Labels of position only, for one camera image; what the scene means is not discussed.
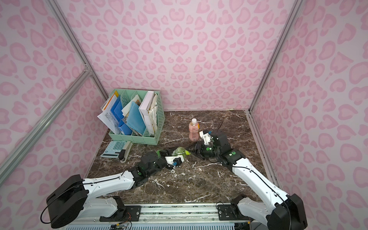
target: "blue folder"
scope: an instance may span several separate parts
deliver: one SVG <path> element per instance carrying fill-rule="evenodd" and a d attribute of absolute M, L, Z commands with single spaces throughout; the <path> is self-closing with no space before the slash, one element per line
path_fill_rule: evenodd
<path fill-rule="evenodd" d="M 123 118 L 123 113 L 121 111 L 122 109 L 123 105 L 121 104 L 120 98 L 118 97 L 113 107 L 111 107 L 111 112 L 118 121 L 120 121 Z"/>
<path fill-rule="evenodd" d="M 146 130 L 146 125 L 144 124 L 141 113 L 139 112 L 139 106 L 136 103 L 132 103 L 132 106 L 130 107 L 127 125 L 142 135 Z"/>
<path fill-rule="evenodd" d="M 119 122 L 119 129 L 121 131 L 122 134 L 124 135 L 132 135 L 132 130 L 129 128 L 129 126 L 127 124 L 124 123 L 123 119 L 120 120 Z"/>

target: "aluminum extrusion bar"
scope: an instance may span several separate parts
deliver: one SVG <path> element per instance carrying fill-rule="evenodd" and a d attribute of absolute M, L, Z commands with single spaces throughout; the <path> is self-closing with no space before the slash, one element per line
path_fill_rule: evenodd
<path fill-rule="evenodd" d="M 27 153 L 37 143 L 44 132 L 73 98 L 73 96 L 78 92 L 85 80 L 91 75 L 92 72 L 86 68 L 70 85 L 70 87 L 60 96 L 54 105 L 46 112 L 46 114 L 37 122 L 37 124 L 23 139 L 23 141 L 12 152 L 9 153 L 7 159 L 0 167 L 0 187 L 10 176 L 10 174 L 12 174 L 14 169 L 22 162 Z"/>
<path fill-rule="evenodd" d="M 261 136 L 261 132 L 253 118 L 252 114 L 247 113 L 246 114 L 248 123 L 249 123 L 249 127 L 251 128 L 255 143 L 257 145 L 258 148 L 258 152 L 259 155 L 261 156 L 262 159 L 262 163 L 265 167 L 266 170 L 266 174 L 267 174 L 267 178 L 274 183 L 276 186 L 278 186 L 279 188 L 282 188 L 281 184 L 280 184 L 280 180 L 277 176 L 276 170 L 273 166 L 272 160 L 267 152 L 267 149 L 265 147 L 265 142 Z"/>
<path fill-rule="evenodd" d="M 282 47 L 284 46 L 284 44 L 287 41 L 287 38 L 290 34 L 290 32 L 292 31 L 292 28 L 298 18 L 299 13 L 301 12 L 301 9 L 303 7 L 305 0 L 295 0 L 293 7 L 291 8 L 289 17 L 287 18 L 287 21 L 285 23 L 285 26 L 281 32 L 280 38 L 277 41 L 277 44 L 275 46 L 275 49 L 272 53 L 272 56 L 270 58 L 270 61 L 267 64 L 265 73 L 263 74 L 262 78 L 261 78 L 261 82 L 257 88 L 257 91 L 254 95 L 254 98 L 252 100 L 252 103 L 249 107 L 249 111 L 250 113 L 252 113 L 252 111 L 254 110 L 255 106 L 257 105 L 257 102 L 261 96 L 261 93 L 263 91 L 263 88 L 266 85 L 266 82 L 271 74 L 271 71 L 282 51 Z"/>
<path fill-rule="evenodd" d="M 75 49 L 78 57 L 81 59 L 81 61 L 83 62 L 83 64 L 86 67 L 91 69 L 92 79 L 95 82 L 97 88 L 99 89 L 99 91 L 101 92 L 101 94 L 103 95 L 103 97 L 105 99 L 109 98 L 109 95 L 107 94 L 105 88 L 103 87 L 100 79 L 98 79 L 96 72 L 94 71 L 91 63 L 89 62 L 86 54 L 84 53 L 81 44 L 78 42 L 78 39 L 75 36 L 72 28 L 70 27 L 70 24 L 68 23 L 68 20 L 66 19 L 66 17 L 64 15 L 63 11 L 61 10 L 59 4 L 57 3 L 56 0 L 46 0 L 46 3 L 49 5 L 49 8 L 50 8 L 51 12 L 54 14 L 56 20 L 58 21 L 59 25 L 63 29 L 66 37 L 70 41 L 70 44 Z"/>

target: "pink leopard print wall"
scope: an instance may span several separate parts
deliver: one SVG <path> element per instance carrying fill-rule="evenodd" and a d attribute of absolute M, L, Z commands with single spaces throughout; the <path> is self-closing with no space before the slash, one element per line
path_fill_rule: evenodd
<path fill-rule="evenodd" d="M 368 229 L 368 1 L 308 0 L 254 116 L 310 229 Z"/>
<path fill-rule="evenodd" d="M 46 197 L 71 175 L 86 176 L 107 130 L 97 118 L 102 104 L 88 79 L 0 187 L 0 229 L 51 229 L 40 222 Z"/>
<path fill-rule="evenodd" d="M 0 3 L 0 165 L 84 67 L 42 0 Z"/>
<path fill-rule="evenodd" d="M 293 0 L 58 1 L 104 87 L 165 110 L 248 108 Z"/>

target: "wire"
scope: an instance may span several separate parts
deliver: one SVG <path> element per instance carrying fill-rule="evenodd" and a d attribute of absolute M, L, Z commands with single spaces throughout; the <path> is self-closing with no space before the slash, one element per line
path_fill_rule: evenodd
<path fill-rule="evenodd" d="M 235 230 L 241 230 L 243 229 L 244 226 L 246 226 L 248 223 L 244 222 L 243 225 L 241 225 L 241 223 L 235 223 L 238 224 L 238 226 L 234 226 Z"/>
<path fill-rule="evenodd" d="M 219 125 L 219 126 L 217 127 L 217 129 L 216 129 L 216 135 L 217 135 L 218 130 L 221 128 L 222 123 L 224 123 L 224 121 L 223 121 L 223 120 L 221 121 L 220 125 Z"/>
<path fill-rule="evenodd" d="M 217 204 L 218 204 L 218 203 L 222 203 L 222 205 L 224 205 L 224 203 L 223 203 L 222 201 L 219 201 L 219 202 L 217 202 L 217 203 L 216 203 L 216 205 L 215 205 L 215 206 L 216 206 L 217 211 L 221 211 L 221 210 L 217 207 Z"/>
<path fill-rule="evenodd" d="M 63 195 L 64 193 L 66 193 L 67 191 L 69 191 L 69 190 L 71 190 L 72 188 L 76 188 L 76 187 L 79 187 L 79 186 L 81 186 L 81 185 L 83 185 L 83 184 L 79 184 L 79 185 L 74 185 L 74 186 L 72 186 L 72 187 L 70 187 L 70 188 L 68 188 L 67 190 L 65 190 L 64 192 L 62 192 L 59 196 L 57 196 L 53 201 L 51 201 L 50 202 L 50 204 L 48 204 L 47 206 L 46 206 L 46 208 L 41 212 L 41 215 L 40 215 L 40 220 L 41 220 L 41 222 L 42 223 L 44 223 L 44 224 L 50 224 L 57 216 L 55 216 L 50 222 L 44 222 L 43 220 L 42 220 L 42 215 L 43 215 L 43 213 L 46 211 L 46 209 L 54 202 L 54 201 L 56 201 L 61 195 Z"/>
<path fill-rule="evenodd" d="M 130 222 L 130 220 L 131 220 L 131 215 L 130 215 L 130 213 L 129 212 L 127 212 L 125 215 L 129 215 L 129 218 L 125 221 L 125 222 L 120 222 L 120 223 L 117 223 L 117 224 L 115 224 L 115 225 L 111 225 L 110 226 L 110 230 L 112 230 L 112 229 L 119 229 L 120 227 L 119 227 L 119 225 L 121 225 L 121 224 L 125 224 L 126 222 Z"/>
<path fill-rule="evenodd" d="M 94 183 L 86 183 L 86 184 L 78 184 L 78 185 L 74 185 L 74 186 L 71 186 L 70 188 L 68 188 L 67 190 L 65 190 L 64 192 L 62 192 L 59 196 L 57 196 L 53 201 L 50 202 L 50 204 L 48 204 L 46 206 L 46 208 L 41 212 L 41 215 L 40 215 L 40 220 L 42 223 L 44 224 L 50 224 L 57 216 L 55 216 L 50 222 L 44 222 L 42 220 L 42 216 L 43 216 L 43 213 L 46 211 L 46 209 L 54 202 L 56 201 L 61 195 L 63 195 L 64 193 L 66 193 L 67 191 L 73 189 L 73 188 L 76 188 L 76 187 L 79 187 L 79 186 L 82 186 L 82 185 L 87 185 L 87 184 L 97 184 L 97 183 L 100 183 L 100 182 L 105 182 L 105 181 L 109 181 L 109 180 L 114 180 L 114 179 L 117 179 L 117 178 L 120 178 L 120 177 L 116 177 L 116 178 L 112 178 L 112 179 L 107 179 L 107 180 L 103 180 L 103 181 L 98 181 L 98 182 L 94 182 Z"/>
<path fill-rule="evenodd" d="M 262 223 L 259 223 L 259 225 L 257 225 L 257 227 L 255 227 L 253 230 L 256 230 Z"/>
<path fill-rule="evenodd" d="M 273 191 L 282 201 L 283 201 L 283 203 L 285 204 L 285 206 L 286 206 L 286 208 L 287 208 L 287 212 L 288 212 L 288 214 L 289 214 L 289 230 L 290 230 L 290 228 L 291 228 L 291 214 L 290 214 L 290 209 L 289 209 L 289 207 L 287 206 L 287 204 L 286 204 L 286 202 L 284 201 L 284 199 L 283 198 L 281 198 L 280 197 L 280 195 L 279 194 L 277 194 L 276 192 L 275 192 L 275 190 L 273 190 L 256 172 L 254 172 L 252 169 L 250 169 L 250 168 L 247 168 L 247 167 L 242 167 L 242 166 L 234 166 L 233 165 L 233 167 L 234 168 L 244 168 L 244 169 L 248 169 L 249 171 L 252 171 L 254 174 L 256 174 L 258 177 L 259 177 L 259 179 L 265 184 L 265 185 L 267 185 L 267 187 L 269 187 L 270 189 L 271 189 L 271 191 Z"/>

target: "folder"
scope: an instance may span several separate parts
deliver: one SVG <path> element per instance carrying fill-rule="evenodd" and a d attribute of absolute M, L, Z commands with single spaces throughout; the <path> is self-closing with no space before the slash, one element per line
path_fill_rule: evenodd
<path fill-rule="evenodd" d="M 124 117 L 119 122 L 119 129 L 120 129 L 121 133 L 124 134 L 124 135 L 132 135 L 133 131 L 129 128 L 129 126 L 127 124 L 125 124 L 123 119 L 124 119 Z"/>
<path fill-rule="evenodd" d="M 143 122 L 141 113 L 139 112 L 139 106 L 136 103 L 132 103 L 131 105 L 126 124 L 143 136 L 146 125 Z"/>
<path fill-rule="evenodd" d="M 122 113 L 123 105 L 121 104 L 121 100 L 118 98 L 112 107 L 113 115 L 116 117 L 117 120 L 121 120 L 124 116 Z"/>
<path fill-rule="evenodd" d="M 112 107 L 115 105 L 116 101 L 120 101 L 118 97 L 119 94 L 117 91 L 115 91 L 101 107 L 102 113 L 97 116 L 114 134 L 121 133 L 118 127 L 120 120 L 115 117 L 112 110 Z"/>
<path fill-rule="evenodd" d="M 136 94 L 134 98 L 130 102 L 128 102 L 128 104 L 124 106 L 124 108 L 121 110 L 124 117 L 128 116 L 132 103 L 136 103 L 137 105 L 140 105 L 142 103 L 138 94 Z"/>
<path fill-rule="evenodd" d="M 146 125 L 146 128 L 149 132 L 149 134 L 154 135 L 155 129 L 153 128 L 152 120 L 149 116 L 149 110 L 151 108 L 152 100 L 155 96 L 155 92 L 148 91 L 139 106 L 139 112 L 141 113 L 142 119 L 144 121 L 144 124 Z"/>

